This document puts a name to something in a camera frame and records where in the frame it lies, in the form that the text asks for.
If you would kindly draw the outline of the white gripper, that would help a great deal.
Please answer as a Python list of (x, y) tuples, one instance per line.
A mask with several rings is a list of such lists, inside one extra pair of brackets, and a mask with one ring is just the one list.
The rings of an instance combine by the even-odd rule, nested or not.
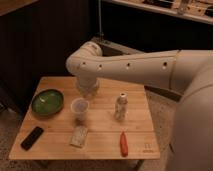
[(76, 87), (84, 98), (93, 98), (99, 89), (99, 81), (95, 79), (81, 79), (76, 81)]

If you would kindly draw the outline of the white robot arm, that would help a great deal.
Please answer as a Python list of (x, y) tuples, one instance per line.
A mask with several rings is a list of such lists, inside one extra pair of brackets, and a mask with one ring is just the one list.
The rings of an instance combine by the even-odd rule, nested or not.
[(213, 171), (213, 50), (104, 57), (89, 41), (67, 58), (66, 68), (83, 92), (108, 78), (180, 94), (166, 171)]

